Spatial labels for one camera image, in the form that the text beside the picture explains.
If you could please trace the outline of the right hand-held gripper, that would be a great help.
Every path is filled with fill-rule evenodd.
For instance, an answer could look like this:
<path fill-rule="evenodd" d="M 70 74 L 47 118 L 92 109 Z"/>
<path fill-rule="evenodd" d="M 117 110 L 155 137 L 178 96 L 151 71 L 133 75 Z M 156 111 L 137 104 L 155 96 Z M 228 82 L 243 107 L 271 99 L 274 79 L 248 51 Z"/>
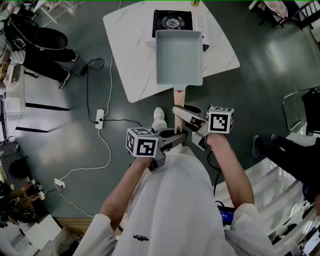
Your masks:
<path fill-rule="evenodd" d="M 193 105 L 174 105 L 172 112 L 180 117 L 192 130 L 191 141 L 205 150 L 209 134 L 228 134 L 234 123 L 234 109 L 223 106 L 210 106 L 207 111 Z"/>

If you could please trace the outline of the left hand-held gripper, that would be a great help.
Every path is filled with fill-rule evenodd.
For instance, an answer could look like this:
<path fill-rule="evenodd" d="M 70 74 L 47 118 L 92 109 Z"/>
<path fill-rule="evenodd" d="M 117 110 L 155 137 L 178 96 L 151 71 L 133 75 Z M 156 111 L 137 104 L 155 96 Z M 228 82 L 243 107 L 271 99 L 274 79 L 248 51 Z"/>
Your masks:
<path fill-rule="evenodd" d="M 164 166 L 164 152 L 182 144 L 188 137 L 187 131 L 175 133 L 174 128 L 163 128 L 157 133 L 145 127 L 128 128 L 126 132 L 126 149 L 135 158 L 152 158 L 148 167 L 151 172 Z"/>

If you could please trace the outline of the grey rectangular frying pan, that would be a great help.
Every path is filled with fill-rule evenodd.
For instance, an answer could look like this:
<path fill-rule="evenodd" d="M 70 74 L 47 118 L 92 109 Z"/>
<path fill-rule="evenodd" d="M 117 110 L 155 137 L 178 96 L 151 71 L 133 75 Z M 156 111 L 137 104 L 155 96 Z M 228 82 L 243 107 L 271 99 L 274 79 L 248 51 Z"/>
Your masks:
<path fill-rule="evenodd" d="M 185 106 L 187 86 L 203 84 L 203 35 L 196 30 L 155 33 L 156 83 L 173 88 L 174 104 Z"/>

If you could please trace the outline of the white machine housing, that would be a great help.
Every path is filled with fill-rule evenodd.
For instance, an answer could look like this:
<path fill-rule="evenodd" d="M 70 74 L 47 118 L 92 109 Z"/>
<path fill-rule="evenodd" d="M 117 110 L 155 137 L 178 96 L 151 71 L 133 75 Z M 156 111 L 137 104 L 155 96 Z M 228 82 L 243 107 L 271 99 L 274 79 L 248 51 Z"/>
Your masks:
<path fill-rule="evenodd" d="M 152 14 L 152 23 L 149 28 L 146 45 L 156 46 L 156 31 L 159 30 L 185 30 L 202 33 L 203 51 L 210 46 L 207 19 L 195 10 L 158 10 Z"/>

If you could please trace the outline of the person's right forearm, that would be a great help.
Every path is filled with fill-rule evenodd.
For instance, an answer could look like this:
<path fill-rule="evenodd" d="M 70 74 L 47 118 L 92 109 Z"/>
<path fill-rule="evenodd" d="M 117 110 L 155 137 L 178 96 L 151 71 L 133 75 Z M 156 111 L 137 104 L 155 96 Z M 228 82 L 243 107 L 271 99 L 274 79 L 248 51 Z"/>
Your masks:
<path fill-rule="evenodd" d="M 238 208 L 242 204 L 254 204 L 252 185 L 226 137 L 210 133 L 206 143 L 221 168 L 233 206 Z"/>

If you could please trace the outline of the person's left forearm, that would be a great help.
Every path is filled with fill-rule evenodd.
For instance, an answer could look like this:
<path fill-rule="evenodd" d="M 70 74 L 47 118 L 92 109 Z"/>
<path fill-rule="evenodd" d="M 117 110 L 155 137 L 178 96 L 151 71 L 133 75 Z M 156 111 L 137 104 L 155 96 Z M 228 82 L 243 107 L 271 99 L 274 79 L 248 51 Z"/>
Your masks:
<path fill-rule="evenodd" d="M 110 226 L 115 231 L 120 225 L 131 196 L 144 171 L 151 165 L 152 158 L 138 157 L 129 166 L 120 182 L 104 201 L 100 214 L 110 219 Z"/>

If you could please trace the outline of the person's white shoe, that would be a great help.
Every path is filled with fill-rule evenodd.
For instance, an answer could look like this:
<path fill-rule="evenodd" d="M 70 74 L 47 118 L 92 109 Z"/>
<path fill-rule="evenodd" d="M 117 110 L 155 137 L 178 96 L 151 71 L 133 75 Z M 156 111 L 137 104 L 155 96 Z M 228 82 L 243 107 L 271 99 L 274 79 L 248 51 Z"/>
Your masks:
<path fill-rule="evenodd" d="M 152 123 L 152 128 L 157 131 L 159 129 L 166 129 L 168 127 L 165 121 L 165 112 L 161 107 L 156 107 L 153 113 L 154 121 Z"/>

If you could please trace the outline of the person's white shirt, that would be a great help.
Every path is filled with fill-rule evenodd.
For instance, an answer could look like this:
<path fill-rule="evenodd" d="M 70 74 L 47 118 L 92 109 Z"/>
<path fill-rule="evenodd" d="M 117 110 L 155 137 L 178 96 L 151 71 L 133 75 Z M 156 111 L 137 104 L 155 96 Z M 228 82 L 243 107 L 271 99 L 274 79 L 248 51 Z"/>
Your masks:
<path fill-rule="evenodd" d="M 242 204 L 225 230 L 209 175 L 188 147 L 144 173 L 120 238 L 103 214 L 73 256 L 275 256 L 255 205 Z"/>

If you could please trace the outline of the white power strip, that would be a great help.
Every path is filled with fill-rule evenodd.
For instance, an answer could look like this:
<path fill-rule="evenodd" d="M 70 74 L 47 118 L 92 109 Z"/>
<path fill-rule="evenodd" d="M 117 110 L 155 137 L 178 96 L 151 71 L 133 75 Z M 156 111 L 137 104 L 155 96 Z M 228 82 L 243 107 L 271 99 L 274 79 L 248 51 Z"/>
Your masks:
<path fill-rule="evenodd" d="M 104 125 L 104 116 L 105 116 L 105 110 L 104 109 L 98 109 L 96 112 L 96 121 L 95 121 L 95 128 L 98 130 L 103 129 Z"/>

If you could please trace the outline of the black device with blue screen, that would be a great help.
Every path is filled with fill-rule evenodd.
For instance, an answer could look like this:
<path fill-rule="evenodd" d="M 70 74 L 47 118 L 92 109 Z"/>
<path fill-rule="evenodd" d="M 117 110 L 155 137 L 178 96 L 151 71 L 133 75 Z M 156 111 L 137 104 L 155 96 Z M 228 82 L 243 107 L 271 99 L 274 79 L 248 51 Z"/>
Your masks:
<path fill-rule="evenodd" d="M 217 203 L 218 210 L 221 214 L 223 226 L 226 226 L 226 225 L 230 226 L 232 224 L 236 209 L 234 207 L 225 206 L 219 200 L 216 200 L 215 202 Z"/>

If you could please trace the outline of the white side table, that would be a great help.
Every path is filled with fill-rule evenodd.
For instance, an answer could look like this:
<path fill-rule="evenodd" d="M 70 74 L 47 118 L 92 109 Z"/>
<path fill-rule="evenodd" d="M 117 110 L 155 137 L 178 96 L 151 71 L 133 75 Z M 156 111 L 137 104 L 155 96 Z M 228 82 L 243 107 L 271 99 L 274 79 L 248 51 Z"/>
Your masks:
<path fill-rule="evenodd" d="M 268 158 L 245 170 L 254 201 L 277 256 L 303 252 L 307 235 L 320 226 L 320 216 L 303 195 L 303 184 Z"/>

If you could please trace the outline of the wooden board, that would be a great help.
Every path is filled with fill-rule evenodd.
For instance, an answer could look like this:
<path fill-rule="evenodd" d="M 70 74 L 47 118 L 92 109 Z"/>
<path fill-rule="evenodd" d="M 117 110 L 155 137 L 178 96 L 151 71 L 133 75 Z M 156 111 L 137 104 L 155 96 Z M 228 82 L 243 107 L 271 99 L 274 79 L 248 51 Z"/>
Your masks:
<path fill-rule="evenodd" d="M 60 226 L 65 227 L 71 234 L 83 237 L 93 218 L 61 218 L 55 217 Z"/>

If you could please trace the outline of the black chair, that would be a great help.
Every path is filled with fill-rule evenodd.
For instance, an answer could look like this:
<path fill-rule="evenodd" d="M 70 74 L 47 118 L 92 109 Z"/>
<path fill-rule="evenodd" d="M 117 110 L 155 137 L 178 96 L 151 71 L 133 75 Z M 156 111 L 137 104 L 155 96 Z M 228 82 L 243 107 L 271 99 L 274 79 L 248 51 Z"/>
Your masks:
<path fill-rule="evenodd" d="M 320 19 L 320 0 L 294 0 L 297 11 L 294 20 L 302 30 Z"/>

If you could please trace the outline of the white glossy desk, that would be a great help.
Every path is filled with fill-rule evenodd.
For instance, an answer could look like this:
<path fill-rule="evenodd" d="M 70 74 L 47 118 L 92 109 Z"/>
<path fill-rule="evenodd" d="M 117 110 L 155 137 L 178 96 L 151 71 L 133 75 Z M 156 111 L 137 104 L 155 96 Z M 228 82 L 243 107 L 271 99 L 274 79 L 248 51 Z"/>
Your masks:
<path fill-rule="evenodd" d="M 9 136 L 14 131 L 48 133 L 47 130 L 18 126 L 26 108 L 65 112 L 69 110 L 64 107 L 26 102 L 24 74 L 24 67 L 22 65 L 9 65 L 7 70 L 7 80 L 5 81 L 4 96 L 4 123 L 6 132 Z"/>

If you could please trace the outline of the white cardboard box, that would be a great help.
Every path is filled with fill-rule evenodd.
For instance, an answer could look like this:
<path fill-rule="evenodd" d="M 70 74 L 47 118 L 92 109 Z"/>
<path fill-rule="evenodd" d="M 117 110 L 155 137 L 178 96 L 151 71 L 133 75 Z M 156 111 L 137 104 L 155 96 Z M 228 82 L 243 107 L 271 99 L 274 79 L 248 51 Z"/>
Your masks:
<path fill-rule="evenodd" d="M 61 231 L 61 226 L 50 214 L 31 224 L 7 222 L 5 227 L 0 227 L 0 255 L 34 256 Z"/>

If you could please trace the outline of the white chair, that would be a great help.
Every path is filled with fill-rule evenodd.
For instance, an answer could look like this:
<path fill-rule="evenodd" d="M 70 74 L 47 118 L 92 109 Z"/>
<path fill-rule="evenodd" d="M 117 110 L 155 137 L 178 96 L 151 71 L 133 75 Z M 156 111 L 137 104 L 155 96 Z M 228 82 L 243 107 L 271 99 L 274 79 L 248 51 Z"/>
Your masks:
<path fill-rule="evenodd" d="M 56 18 L 51 15 L 51 12 L 58 7 L 63 1 L 62 0 L 36 0 L 33 12 L 41 10 L 45 15 L 47 15 L 52 22 L 58 24 Z"/>

